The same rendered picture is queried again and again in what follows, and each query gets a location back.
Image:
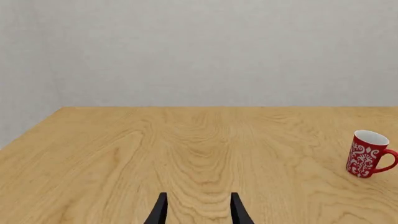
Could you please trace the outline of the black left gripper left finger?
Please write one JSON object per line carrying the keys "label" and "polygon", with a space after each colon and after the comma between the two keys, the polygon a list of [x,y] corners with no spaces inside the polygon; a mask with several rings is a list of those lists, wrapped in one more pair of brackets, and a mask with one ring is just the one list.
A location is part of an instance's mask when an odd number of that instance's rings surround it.
{"label": "black left gripper left finger", "polygon": [[168,200],[167,193],[159,194],[158,199],[144,224],[165,224],[167,218]]}

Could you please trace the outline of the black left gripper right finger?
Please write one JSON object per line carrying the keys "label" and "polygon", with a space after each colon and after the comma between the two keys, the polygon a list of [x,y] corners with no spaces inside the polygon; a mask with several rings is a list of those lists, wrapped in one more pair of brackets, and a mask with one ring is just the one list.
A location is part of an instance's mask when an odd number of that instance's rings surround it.
{"label": "black left gripper right finger", "polygon": [[237,192],[231,193],[231,217],[233,224],[254,224]]}

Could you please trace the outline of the red white patterned mug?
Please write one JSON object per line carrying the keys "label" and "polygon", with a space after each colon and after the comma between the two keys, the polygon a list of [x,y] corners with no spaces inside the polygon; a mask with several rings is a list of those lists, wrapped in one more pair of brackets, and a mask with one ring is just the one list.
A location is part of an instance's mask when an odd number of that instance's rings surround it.
{"label": "red white patterned mug", "polygon": [[[355,131],[346,162],[346,171],[366,179],[375,173],[385,172],[398,166],[398,152],[388,149],[389,143],[388,138],[376,132]],[[386,154],[394,156],[394,162],[387,167],[378,168],[379,161]]]}

